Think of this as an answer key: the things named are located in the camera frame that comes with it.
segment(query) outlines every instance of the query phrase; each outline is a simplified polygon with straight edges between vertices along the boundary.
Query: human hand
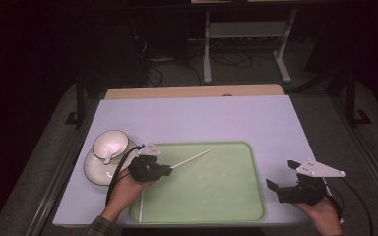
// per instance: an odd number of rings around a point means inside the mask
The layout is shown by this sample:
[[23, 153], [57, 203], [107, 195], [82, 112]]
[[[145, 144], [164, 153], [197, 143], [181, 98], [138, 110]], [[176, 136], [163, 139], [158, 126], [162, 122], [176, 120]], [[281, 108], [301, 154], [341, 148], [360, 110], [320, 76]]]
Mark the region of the human hand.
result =
[[343, 235], [336, 208], [327, 197], [324, 197], [314, 206], [306, 203], [296, 203], [293, 205], [302, 210], [309, 217], [315, 229], [321, 235]]
[[101, 216], [115, 223], [121, 212], [133, 203], [146, 188], [154, 182], [138, 182], [130, 175], [128, 168], [118, 174], [118, 182], [112, 190], [109, 203]]

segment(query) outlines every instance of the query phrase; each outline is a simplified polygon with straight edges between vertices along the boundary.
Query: white plate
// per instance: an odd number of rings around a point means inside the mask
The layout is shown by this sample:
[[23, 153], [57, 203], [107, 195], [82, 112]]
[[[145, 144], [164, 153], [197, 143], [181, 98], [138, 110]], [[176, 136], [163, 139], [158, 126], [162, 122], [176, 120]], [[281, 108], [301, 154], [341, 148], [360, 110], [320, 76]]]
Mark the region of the white plate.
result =
[[[94, 184], [97, 185], [109, 185], [113, 174], [115, 173], [116, 167], [122, 159], [122, 156], [127, 153], [131, 148], [135, 147], [136, 144], [130, 140], [128, 147], [125, 151], [112, 158], [109, 164], [103, 164], [104, 159], [95, 156], [94, 152], [90, 150], [85, 158], [84, 170], [86, 177]], [[127, 168], [130, 165], [131, 160], [138, 155], [138, 150], [135, 149], [131, 151], [128, 155], [127, 160], [124, 162], [121, 170]]]

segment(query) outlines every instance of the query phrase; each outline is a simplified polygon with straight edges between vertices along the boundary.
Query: white bowl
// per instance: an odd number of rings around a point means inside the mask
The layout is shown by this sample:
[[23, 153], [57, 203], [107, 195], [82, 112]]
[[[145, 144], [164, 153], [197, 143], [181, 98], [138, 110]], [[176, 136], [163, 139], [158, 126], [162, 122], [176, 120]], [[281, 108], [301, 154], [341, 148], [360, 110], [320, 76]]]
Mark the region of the white bowl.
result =
[[[130, 140], [127, 149], [122, 154], [112, 159], [109, 164], [104, 164], [103, 159], [95, 156], [94, 153], [90, 150], [84, 162], [84, 171], [86, 177], [94, 184], [109, 185], [115, 173], [115, 170], [118, 167], [118, 163], [121, 161], [124, 154], [135, 146], [136, 144]], [[138, 150], [134, 149], [128, 155], [128, 158], [122, 165], [121, 170], [127, 168], [136, 156], [138, 156]]]
[[107, 131], [96, 138], [93, 145], [94, 155], [101, 158], [114, 158], [128, 147], [128, 136], [119, 130]]

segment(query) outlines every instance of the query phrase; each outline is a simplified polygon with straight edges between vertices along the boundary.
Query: light green tray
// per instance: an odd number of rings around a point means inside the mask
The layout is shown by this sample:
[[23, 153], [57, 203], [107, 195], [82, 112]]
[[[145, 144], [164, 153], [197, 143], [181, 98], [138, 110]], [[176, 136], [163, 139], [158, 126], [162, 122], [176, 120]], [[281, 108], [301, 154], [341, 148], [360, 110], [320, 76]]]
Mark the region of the light green tray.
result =
[[251, 147], [243, 142], [158, 144], [160, 164], [174, 165], [207, 149], [208, 153], [175, 168], [131, 205], [131, 217], [146, 224], [259, 221], [265, 215]]

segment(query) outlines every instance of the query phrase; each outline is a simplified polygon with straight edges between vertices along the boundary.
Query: white stick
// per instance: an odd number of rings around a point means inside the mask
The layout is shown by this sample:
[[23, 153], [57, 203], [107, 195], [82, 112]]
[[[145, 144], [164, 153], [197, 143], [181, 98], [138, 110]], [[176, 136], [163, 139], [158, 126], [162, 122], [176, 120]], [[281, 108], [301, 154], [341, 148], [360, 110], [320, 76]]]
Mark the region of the white stick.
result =
[[143, 204], [144, 202], [144, 190], [143, 192], [141, 193], [141, 197], [140, 197], [140, 214], [138, 215], [138, 222], [141, 223], [141, 221], [143, 221]]
[[182, 162], [177, 163], [177, 164], [171, 166], [170, 168], [174, 169], [174, 168], [176, 168], [176, 167], [178, 167], [178, 166], [180, 166], [180, 165], [182, 165], [182, 164], [184, 164], [184, 163], [186, 163], [186, 162], [188, 162], [188, 161], [191, 161], [191, 160], [193, 160], [193, 159], [195, 159], [195, 158], [197, 158], [197, 157], [199, 157], [199, 156], [201, 156], [201, 155], [207, 153], [208, 151], [210, 151], [210, 149], [207, 149], [206, 151], [204, 151], [204, 152], [202, 152], [202, 153], [199, 153], [199, 154], [197, 154], [197, 155], [195, 155], [195, 156], [193, 156], [193, 157], [190, 157], [189, 159], [183, 160]]

